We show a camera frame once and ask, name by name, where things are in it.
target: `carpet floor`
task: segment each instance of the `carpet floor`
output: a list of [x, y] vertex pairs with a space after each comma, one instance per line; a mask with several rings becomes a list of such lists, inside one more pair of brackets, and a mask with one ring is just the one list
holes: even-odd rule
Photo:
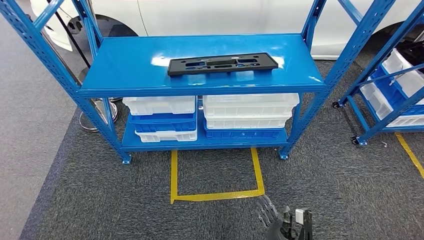
[[[323, 76], [333, 63], [316, 62]], [[331, 108], [362, 70], [358, 62], [350, 67], [289, 160], [280, 160], [275, 148], [258, 148], [265, 193], [280, 211], [284, 205], [311, 209], [315, 239], [422, 238], [424, 179], [395, 135], [378, 134], [367, 147], [355, 146], [350, 137], [362, 129], [352, 110]], [[128, 111], [118, 107], [121, 135]], [[364, 104], [359, 107], [366, 113]], [[78, 127], [78, 115], [20, 239], [265, 239], [255, 197], [170, 204], [169, 151], [139, 152], [131, 165], [122, 165], [98, 133]], [[423, 135], [404, 136], [424, 159]], [[178, 152], [181, 195], [256, 188], [249, 149]]]

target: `yellow floor tape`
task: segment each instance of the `yellow floor tape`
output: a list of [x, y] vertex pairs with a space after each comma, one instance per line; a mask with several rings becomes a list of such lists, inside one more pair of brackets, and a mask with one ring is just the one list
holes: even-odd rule
[[418, 169], [419, 173], [421, 174], [421, 177], [424, 178], [424, 168], [423, 168], [423, 166], [421, 166], [421, 163], [418, 161], [415, 154], [411, 151], [411, 148], [408, 145], [408, 143], [405, 141], [404, 137], [398, 132], [396, 132], [395, 135], [397, 137], [397, 140], [399, 140], [400, 145], [402, 145], [403, 149], [405, 149], [405, 152], [411, 158], [412, 163]]
[[259, 165], [258, 151], [252, 147], [250, 149], [253, 169], [256, 177], [257, 189], [247, 191], [233, 191], [233, 192], [218, 192], [218, 193], [206, 193], [206, 194], [195, 194], [195, 195], [178, 195], [178, 152], [173, 150], [171, 152], [171, 193], [170, 202], [174, 203], [175, 200], [181, 201], [213, 201], [213, 200], [224, 200], [224, 199], [241, 199], [258, 197], [265, 194], [264, 181], [262, 179], [261, 166]]

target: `blue metal shelf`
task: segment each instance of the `blue metal shelf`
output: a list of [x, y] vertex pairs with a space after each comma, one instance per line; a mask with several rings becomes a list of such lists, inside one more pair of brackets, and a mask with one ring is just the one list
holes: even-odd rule
[[287, 144], [285, 128], [281, 129], [278, 138], [274, 139], [214, 139], [206, 138], [204, 128], [204, 114], [202, 110], [197, 113], [197, 140], [196, 141], [161, 141], [141, 142], [140, 137], [134, 133], [135, 127], [126, 122], [122, 137], [122, 150], [126, 152], [163, 151], [163, 150], [194, 150], [194, 149], [233, 149], [250, 147], [275, 147]]
[[[371, 113], [371, 116], [374, 119], [374, 121], [376, 123], [379, 123], [381, 120], [377, 116], [376, 111], [374, 110], [374, 108], [371, 105], [371, 103], [365, 98], [365, 96], [362, 94], [361, 91], [359, 91], [358, 94], [361, 96], [363, 102], [366, 105], [366, 108], [368, 109], [368, 112]], [[352, 106], [354, 106], [354, 104], [355, 104], [354, 102], [351, 102], [351, 101], [349, 101], [349, 103]], [[360, 112], [358, 113], [358, 112], [355, 111], [355, 114], [357, 116], [359, 116], [359, 114], [361, 114], [361, 113]], [[381, 130], [381, 132], [382, 133], [398, 133], [398, 132], [401, 132], [401, 133], [413, 133], [413, 132], [424, 132], [424, 125], [384, 127]]]
[[[122, 163], [129, 164], [131, 156], [128, 152], [132, 151], [252, 146], [282, 147], [279, 156], [281, 159], [287, 159], [293, 146], [395, 1], [375, 0], [362, 16], [349, 0], [339, 0], [357, 24], [357, 28], [323, 80], [310, 50], [315, 26], [326, 0], [313, 1], [301, 33], [112, 38], [103, 38], [101, 35], [90, 1], [72, 0], [87, 31], [93, 57], [93, 64], [82, 84], [40, 34], [43, 24], [62, 2], [63, 0], [53, 0], [35, 24], [28, 19], [15, 0], [0, 0], [0, 14], [86, 114], [121, 157]], [[177, 77], [167, 75], [171, 59], [263, 52], [271, 55], [279, 63], [279, 68], [272, 71], [239, 71]], [[110, 97], [260, 93], [299, 93], [301, 103], [303, 93], [315, 94], [303, 114], [302, 104], [295, 107], [289, 137], [284, 130], [276, 139], [206, 139], [202, 125], [203, 116], [199, 114], [197, 141], [141, 143], [131, 124], [126, 126], [123, 140], [119, 141], [108, 104]], [[109, 124], [99, 115], [99, 109], [93, 105], [93, 98], [102, 98], [105, 118]]]
[[[170, 59], [267, 52], [272, 71], [169, 77]], [[319, 92], [326, 87], [300, 34], [107, 37], [84, 80], [87, 97]]]
[[[362, 146], [367, 145], [367, 141], [377, 133], [393, 133], [393, 132], [423, 132], [424, 125], [412, 125], [412, 126], [396, 126], [396, 127], [387, 127], [391, 122], [396, 120], [399, 116], [409, 116], [419, 113], [421, 110], [420, 106], [416, 106], [420, 100], [424, 98], [424, 87], [418, 89], [418, 91], [410, 97], [407, 97], [402, 90], [402, 87], [394, 82], [393, 85], [389, 85], [391, 81], [394, 80], [394, 76], [401, 75], [410, 71], [415, 71], [423, 67], [423, 63], [417, 66], [402, 69], [397, 72], [388, 74], [384, 67], [381, 66], [382, 62], [386, 60], [387, 56], [392, 52], [393, 48], [408, 34], [413, 27], [420, 23], [424, 14], [424, 0], [418, 4], [415, 10], [411, 15], [402, 23], [402, 25], [397, 29], [393, 36], [387, 41], [383, 48], [377, 53], [375, 58], [371, 63], [366, 67], [360, 76], [355, 80], [355, 82], [349, 87], [347, 92], [341, 97], [340, 100], [333, 103], [334, 107], [344, 107], [347, 102], [352, 106], [353, 112], [358, 117], [360, 124], [364, 129], [364, 133], [360, 136], [355, 136], [352, 139], [352, 143], [360, 144]], [[389, 104], [391, 104], [393, 111], [390, 112], [383, 119], [379, 119], [376, 111], [370, 102], [364, 97], [360, 88], [366, 84], [374, 82], [375, 85], [381, 90], [381, 93], [387, 98]], [[365, 102], [368, 111], [371, 113], [371, 116], [374, 118], [375, 124], [369, 126], [361, 111], [358, 109], [353, 96], [359, 94], [362, 100]]]

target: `white plastic bin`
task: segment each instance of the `white plastic bin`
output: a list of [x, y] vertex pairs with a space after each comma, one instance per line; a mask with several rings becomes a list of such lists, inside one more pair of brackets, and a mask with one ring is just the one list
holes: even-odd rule
[[135, 132], [143, 143], [158, 143], [160, 141], [189, 142], [198, 139], [198, 130], [194, 131], [157, 131]]
[[380, 120], [385, 118], [393, 111], [390, 103], [373, 82], [362, 86], [360, 91], [374, 108], [375, 113]]
[[[382, 63], [382, 65], [389, 74], [412, 68], [412, 65], [398, 52], [396, 48], [391, 51], [391, 55]], [[408, 96], [408, 98], [424, 87], [424, 75], [418, 70], [394, 76], [394, 79], [402, 87], [403, 92]], [[424, 99], [417, 104], [424, 105]]]
[[192, 114], [196, 109], [196, 96], [124, 97], [122, 102], [132, 115]]
[[398, 52], [396, 48], [393, 48], [390, 56], [382, 63], [382, 65], [389, 74], [398, 72], [402, 69], [412, 68], [412, 65]]
[[297, 93], [205, 95], [205, 118], [230, 119], [244, 117], [286, 118], [299, 104]]
[[392, 121], [387, 127], [404, 127], [404, 126], [418, 126], [424, 125], [424, 115], [408, 115], [399, 116]]
[[277, 129], [284, 128], [292, 112], [280, 117], [206, 118], [208, 129]]

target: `robotic hand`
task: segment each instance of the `robotic hand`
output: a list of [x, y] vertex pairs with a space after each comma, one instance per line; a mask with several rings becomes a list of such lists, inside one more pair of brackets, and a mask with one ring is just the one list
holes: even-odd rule
[[[276, 207], [266, 196], [260, 196], [258, 217], [266, 229], [268, 240], [296, 240], [297, 232], [292, 229], [293, 215], [288, 206], [279, 215]], [[296, 209], [296, 222], [302, 226], [298, 240], [312, 240], [312, 212], [309, 209]]]

